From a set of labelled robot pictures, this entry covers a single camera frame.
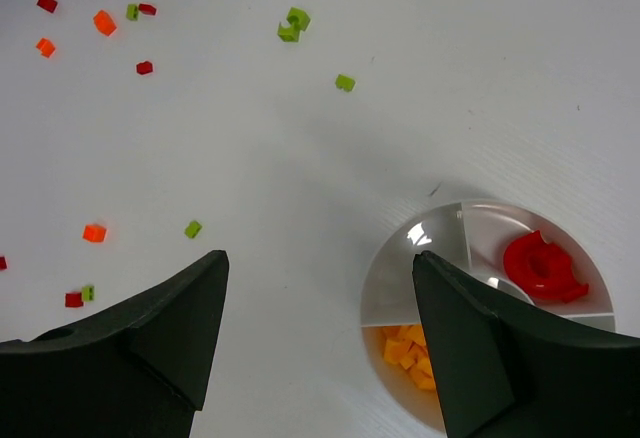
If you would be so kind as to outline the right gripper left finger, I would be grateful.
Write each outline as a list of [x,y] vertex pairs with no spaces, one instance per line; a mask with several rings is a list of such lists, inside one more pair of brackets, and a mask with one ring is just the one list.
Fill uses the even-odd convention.
[[4,437],[187,437],[204,407],[228,256],[31,341],[1,345]]

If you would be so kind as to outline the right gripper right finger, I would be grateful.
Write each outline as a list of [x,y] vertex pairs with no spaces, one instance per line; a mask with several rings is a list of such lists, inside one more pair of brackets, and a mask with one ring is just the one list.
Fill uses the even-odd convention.
[[638,436],[638,338],[529,305],[431,251],[412,277],[448,436]]

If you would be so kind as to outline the red arch lego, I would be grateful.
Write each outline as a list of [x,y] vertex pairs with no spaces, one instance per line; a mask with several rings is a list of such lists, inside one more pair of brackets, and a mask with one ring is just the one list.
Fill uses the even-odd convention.
[[546,242],[539,230],[512,241],[503,266],[508,279],[532,299],[570,303],[589,292],[589,285],[575,278],[570,255]]

